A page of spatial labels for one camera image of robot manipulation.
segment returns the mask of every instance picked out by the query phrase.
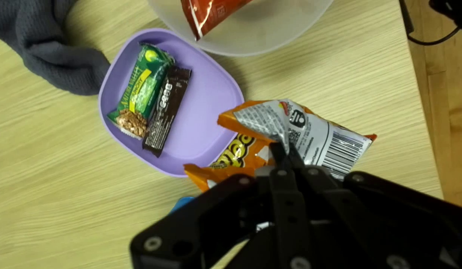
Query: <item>barcode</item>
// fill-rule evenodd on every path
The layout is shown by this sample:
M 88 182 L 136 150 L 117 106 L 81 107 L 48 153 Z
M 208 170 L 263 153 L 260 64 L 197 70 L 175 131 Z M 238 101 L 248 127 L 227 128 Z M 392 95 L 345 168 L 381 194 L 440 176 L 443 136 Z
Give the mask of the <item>barcode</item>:
M 329 168 L 336 179 L 342 179 L 365 149 L 366 144 L 363 139 L 365 137 L 359 139 L 348 136 L 341 130 L 335 130 L 322 165 Z

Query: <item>plastic bowl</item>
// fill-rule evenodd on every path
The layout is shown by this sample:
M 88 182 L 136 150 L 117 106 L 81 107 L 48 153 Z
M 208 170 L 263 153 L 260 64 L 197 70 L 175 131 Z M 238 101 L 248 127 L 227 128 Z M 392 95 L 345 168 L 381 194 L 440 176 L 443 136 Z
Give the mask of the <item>plastic bowl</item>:
M 159 17 L 187 41 L 220 55 L 250 56 L 275 50 L 305 32 L 332 0 L 251 0 L 199 41 L 181 1 L 148 0 Z
M 124 134 L 108 118 L 127 86 L 144 41 L 165 49 L 179 65 L 193 70 L 159 158 L 142 149 L 141 140 Z M 154 28 L 135 34 L 114 59 L 99 92 L 99 112 L 109 134 L 126 149 L 166 174 L 184 177 L 185 162 L 209 165 L 232 141 L 235 133 L 220 127 L 217 118 L 218 113 L 242 101 L 244 95 L 238 83 L 211 56 L 171 31 Z

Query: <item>white bowl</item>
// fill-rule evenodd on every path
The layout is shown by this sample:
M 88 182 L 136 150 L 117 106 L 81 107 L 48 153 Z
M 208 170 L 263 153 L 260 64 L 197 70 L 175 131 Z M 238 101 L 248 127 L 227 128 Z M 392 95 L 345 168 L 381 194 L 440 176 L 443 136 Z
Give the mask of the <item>white bowl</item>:
M 196 46 L 220 55 L 250 56 L 275 50 L 305 32 L 332 0 L 251 0 L 199 41 L 179 0 L 148 0 L 159 17 Z

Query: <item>chip bag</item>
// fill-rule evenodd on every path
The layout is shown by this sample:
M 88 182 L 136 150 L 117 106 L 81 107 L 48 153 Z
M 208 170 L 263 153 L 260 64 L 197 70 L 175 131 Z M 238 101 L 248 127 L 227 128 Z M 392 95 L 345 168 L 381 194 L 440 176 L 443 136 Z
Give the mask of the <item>chip bag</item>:
M 272 164 L 274 159 L 268 140 L 259 140 L 239 133 L 209 167 L 202 168 L 194 164 L 185 164 L 184 170 L 200 189 L 208 189 L 232 174 L 253 176 L 256 167 Z
M 239 153 L 244 155 L 244 165 L 241 167 L 248 168 L 242 171 L 244 174 L 253 173 L 250 176 L 254 176 L 256 168 L 274 162 L 269 143 L 280 141 L 286 152 L 290 152 L 290 144 L 293 144 L 307 165 L 323 165 L 336 179 L 342 179 L 377 137 L 375 134 L 362 136 L 339 124 L 326 121 L 311 109 L 292 100 L 245 101 L 223 112 L 218 116 L 218 124 L 263 144 L 259 150 L 266 150 L 266 161 L 245 161 L 247 155 Z M 187 174 L 194 182 L 200 180 L 197 185 L 206 189 L 202 185 L 208 180 L 218 183 L 235 174 L 232 173 L 235 168 L 227 170 L 230 165 L 224 164 L 212 164 L 199 171 L 193 167 L 193 173 Z
M 187 22 L 197 40 L 248 1 L 250 0 L 181 0 Z

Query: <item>purple bowl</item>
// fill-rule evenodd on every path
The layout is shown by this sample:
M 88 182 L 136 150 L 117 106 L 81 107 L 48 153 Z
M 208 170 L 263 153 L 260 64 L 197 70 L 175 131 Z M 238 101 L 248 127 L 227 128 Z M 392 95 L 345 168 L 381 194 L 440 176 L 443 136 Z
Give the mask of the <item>purple bowl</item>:
M 117 106 L 127 86 L 144 41 L 172 53 L 179 65 L 193 70 L 193 77 L 159 158 L 142 149 L 141 140 L 121 133 L 108 119 L 109 110 Z M 124 147 L 154 168 L 184 177 L 185 162 L 209 165 L 232 141 L 235 133 L 217 125 L 217 116 L 242 101 L 244 95 L 238 83 L 211 56 L 171 31 L 154 28 L 135 34 L 114 59 L 100 88 L 99 112 L 111 136 Z

